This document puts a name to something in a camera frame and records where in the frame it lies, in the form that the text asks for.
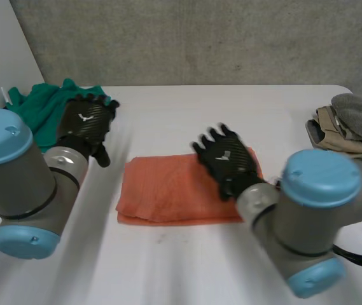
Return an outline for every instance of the robotic hand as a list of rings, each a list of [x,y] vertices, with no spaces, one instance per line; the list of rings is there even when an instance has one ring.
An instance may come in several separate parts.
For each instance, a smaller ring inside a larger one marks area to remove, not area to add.
[[[220,196],[237,199],[237,211],[251,225],[288,287],[299,298],[325,291],[345,275],[335,254],[362,266],[362,256],[333,243],[341,227],[362,221],[362,158],[318,149],[292,155],[281,190],[262,181],[236,133],[221,125],[192,146],[219,183]]]
[[[93,156],[101,167],[110,164],[102,142],[120,104],[105,95],[77,95],[68,100],[58,128],[58,146],[74,146],[84,156]]]
[[[20,259],[52,255],[70,216],[89,156],[106,167],[104,137],[119,103],[78,95],[43,156],[19,116],[0,109],[0,252]]]
[[[263,181],[258,176],[255,160],[237,134],[224,124],[220,125],[220,129],[223,134],[213,128],[209,129],[214,142],[202,135],[200,141],[204,148],[196,142],[192,143],[192,147],[199,162],[218,182],[220,198],[237,199],[247,187]]]

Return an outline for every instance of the table surface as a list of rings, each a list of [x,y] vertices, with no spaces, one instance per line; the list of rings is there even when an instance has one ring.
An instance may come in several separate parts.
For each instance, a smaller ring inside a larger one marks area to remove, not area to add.
[[[226,123],[253,147],[266,179],[311,148],[304,124],[341,86],[104,87],[122,106],[106,141],[112,165],[94,160],[56,252],[41,261],[0,255],[0,305],[362,304],[362,268],[311,299],[295,298],[245,224],[118,224],[122,168],[135,156],[191,153],[208,126]],[[338,244],[362,253],[362,224]]]

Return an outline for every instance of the black band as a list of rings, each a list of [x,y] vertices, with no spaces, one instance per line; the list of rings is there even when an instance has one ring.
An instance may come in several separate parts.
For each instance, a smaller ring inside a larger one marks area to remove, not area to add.
[[[257,225],[257,222],[260,220],[260,218],[262,218],[264,215],[268,214],[269,212],[273,211],[275,209],[277,205],[274,204],[274,205],[270,205],[268,206],[267,208],[265,208],[264,210],[261,211],[261,213],[259,213],[257,215],[257,217],[254,219],[253,221],[253,224],[252,224],[252,228],[254,230],[254,227]],[[275,240],[287,251],[291,252],[291,253],[294,253],[296,255],[301,255],[301,256],[305,256],[305,257],[320,257],[320,256],[323,256],[327,253],[330,252],[331,249],[327,250],[327,251],[324,251],[324,252],[319,252],[319,253],[303,253],[303,252],[300,252],[300,251],[297,251],[295,250],[294,248],[291,248],[290,246],[288,246],[287,244],[285,244],[283,241],[281,241],[278,236],[274,233],[274,237],[275,237]]]
[[[58,191],[58,184],[55,181],[55,187],[53,188],[52,194],[42,205],[36,207],[34,210],[31,210],[29,212],[26,212],[26,213],[23,213],[20,215],[13,215],[13,216],[0,215],[0,217],[2,219],[7,219],[7,220],[19,220],[19,219],[28,218],[28,217],[38,213],[40,210],[43,210],[44,208],[46,208],[52,202],[52,200],[55,198],[57,191]]]
[[[278,243],[287,251],[294,253],[296,255],[305,256],[305,257],[320,257],[324,256],[325,254],[328,254],[331,249],[319,253],[303,253],[301,251],[295,250],[294,248],[291,248],[289,245],[285,244],[282,240],[278,238],[278,236],[274,233],[275,240],[278,241]]]
[[[78,179],[76,179],[74,177],[74,175],[72,175],[71,173],[68,173],[67,171],[61,170],[60,168],[57,168],[57,167],[50,167],[49,169],[51,170],[51,172],[60,173],[61,175],[66,176],[67,178],[71,179],[72,182],[76,184],[78,189],[80,189],[80,184],[79,184]]]
[[[273,205],[269,205],[267,208],[265,208],[264,210],[262,210],[257,216],[256,218],[254,218],[253,223],[251,224],[251,228],[254,230],[254,227],[257,225],[257,222],[259,221],[260,218],[262,218],[265,214],[268,214],[269,212],[273,211],[275,209],[276,204]]]

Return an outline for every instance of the gray robot arm segment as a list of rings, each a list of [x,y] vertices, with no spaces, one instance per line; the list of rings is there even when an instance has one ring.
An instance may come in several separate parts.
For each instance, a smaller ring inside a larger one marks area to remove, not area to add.
[[[284,190],[283,181],[281,192],[268,184],[251,186],[238,198],[237,209],[252,224],[254,235],[294,294],[308,298],[334,285],[345,273],[331,249],[341,227],[362,221],[362,158],[351,161],[317,150],[299,154],[310,161],[326,160],[328,171],[321,170],[318,162],[293,165],[290,158],[283,179],[289,179],[287,172],[294,168],[294,184],[286,181]],[[306,190],[302,202],[292,192],[296,186]]]

